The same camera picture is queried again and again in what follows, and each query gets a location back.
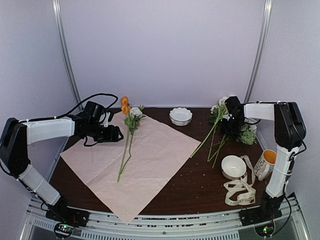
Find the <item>green leafy flower bunch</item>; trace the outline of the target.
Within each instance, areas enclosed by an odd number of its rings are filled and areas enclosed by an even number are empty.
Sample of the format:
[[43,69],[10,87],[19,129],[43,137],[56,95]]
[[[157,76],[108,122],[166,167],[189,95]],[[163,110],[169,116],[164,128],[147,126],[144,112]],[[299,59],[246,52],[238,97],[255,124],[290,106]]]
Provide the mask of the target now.
[[246,122],[240,127],[238,136],[229,136],[226,133],[223,134],[221,141],[210,146],[207,162],[212,163],[212,169],[215,167],[218,156],[223,146],[229,142],[235,140],[236,142],[244,145],[251,146],[257,142],[257,124],[253,122]]

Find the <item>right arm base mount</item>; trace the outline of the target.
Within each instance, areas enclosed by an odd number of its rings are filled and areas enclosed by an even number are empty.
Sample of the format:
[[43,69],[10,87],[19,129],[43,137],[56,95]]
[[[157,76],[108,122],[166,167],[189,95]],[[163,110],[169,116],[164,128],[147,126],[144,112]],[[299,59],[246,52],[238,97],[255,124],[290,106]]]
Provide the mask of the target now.
[[276,210],[275,212],[271,213],[265,213],[260,207],[242,209],[238,214],[243,227],[271,221],[272,219],[282,216],[282,212],[280,210]]

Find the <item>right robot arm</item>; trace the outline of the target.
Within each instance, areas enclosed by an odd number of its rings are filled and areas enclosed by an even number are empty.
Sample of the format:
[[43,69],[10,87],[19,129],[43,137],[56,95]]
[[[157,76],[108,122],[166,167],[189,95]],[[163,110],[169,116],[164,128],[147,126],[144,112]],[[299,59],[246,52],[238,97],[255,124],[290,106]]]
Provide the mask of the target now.
[[224,104],[227,113],[222,120],[222,129],[232,136],[240,132],[245,119],[274,122],[274,139],[277,144],[275,167],[256,210],[259,220],[268,220],[285,198],[286,184],[293,173],[297,155],[305,146],[306,127],[296,102],[240,103],[237,96],[230,96]]

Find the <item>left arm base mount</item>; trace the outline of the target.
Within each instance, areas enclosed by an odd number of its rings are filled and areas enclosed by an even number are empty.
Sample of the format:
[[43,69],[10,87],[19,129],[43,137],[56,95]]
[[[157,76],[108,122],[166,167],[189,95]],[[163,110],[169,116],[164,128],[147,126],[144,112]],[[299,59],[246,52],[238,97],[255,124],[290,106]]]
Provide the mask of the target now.
[[67,208],[66,213],[54,213],[49,210],[45,217],[57,222],[67,223],[74,227],[86,227],[89,220],[90,213],[86,210],[75,208]]

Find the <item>pink wrapping paper sheet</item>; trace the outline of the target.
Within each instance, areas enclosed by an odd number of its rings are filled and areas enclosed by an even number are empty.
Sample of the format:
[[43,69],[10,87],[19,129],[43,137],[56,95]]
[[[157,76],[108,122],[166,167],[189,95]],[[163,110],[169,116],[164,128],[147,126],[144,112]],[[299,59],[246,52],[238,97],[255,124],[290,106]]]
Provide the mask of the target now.
[[79,179],[128,225],[185,164],[200,142],[149,116],[133,138],[60,155]]

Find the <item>white rose flower stem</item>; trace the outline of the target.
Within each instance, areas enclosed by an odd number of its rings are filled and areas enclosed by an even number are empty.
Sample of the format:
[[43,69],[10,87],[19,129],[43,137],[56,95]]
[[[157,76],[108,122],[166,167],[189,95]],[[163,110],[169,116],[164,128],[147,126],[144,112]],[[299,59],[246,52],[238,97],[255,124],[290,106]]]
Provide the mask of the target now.
[[204,140],[200,143],[200,145],[193,151],[193,153],[190,155],[190,158],[192,159],[194,155],[202,148],[202,146],[206,143],[208,138],[212,135],[215,136],[215,131],[219,125],[219,123],[222,121],[223,117],[228,114],[228,110],[225,104],[225,101],[228,99],[227,96],[222,96],[216,105],[213,105],[210,109],[210,115],[209,115],[209,122],[212,124],[212,128],[204,138]]

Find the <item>orange flower stem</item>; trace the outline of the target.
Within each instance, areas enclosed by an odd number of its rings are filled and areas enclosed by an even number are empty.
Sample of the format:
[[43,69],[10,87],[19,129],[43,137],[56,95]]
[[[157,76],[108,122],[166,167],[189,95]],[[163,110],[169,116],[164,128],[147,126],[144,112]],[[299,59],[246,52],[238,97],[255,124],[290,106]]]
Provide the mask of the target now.
[[[121,98],[120,102],[121,102],[121,111],[125,115],[125,119],[127,119],[128,116],[129,116],[130,110],[131,110],[131,107],[130,107],[130,104],[129,104],[129,99],[128,99],[127,96],[124,96],[124,97]],[[118,173],[118,180],[117,180],[118,182],[120,181],[121,174],[122,174],[122,171],[123,171],[123,167],[124,167],[124,164],[125,164],[127,147],[128,147],[128,142],[129,142],[128,135],[129,135],[129,131],[127,130],[127,136],[126,136],[126,139],[125,139],[124,151],[123,151],[122,160],[121,160],[121,164],[120,164],[120,169],[119,169],[119,173]]]

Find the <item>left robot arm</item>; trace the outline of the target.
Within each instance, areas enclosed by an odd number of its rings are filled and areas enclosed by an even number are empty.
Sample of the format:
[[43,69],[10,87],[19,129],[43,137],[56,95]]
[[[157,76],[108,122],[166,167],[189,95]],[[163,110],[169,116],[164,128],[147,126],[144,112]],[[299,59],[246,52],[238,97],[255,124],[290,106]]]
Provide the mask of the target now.
[[48,205],[61,222],[72,218],[65,198],[32,166],[28,146],[51,139],[78,136],[95,144],[119,142],[124,135],[118,126],[110,125],[113,113],[102,105],[88,101],[84,110],[66,116],[17,120],[9,118],[0,138],[0,159],[9,175]]

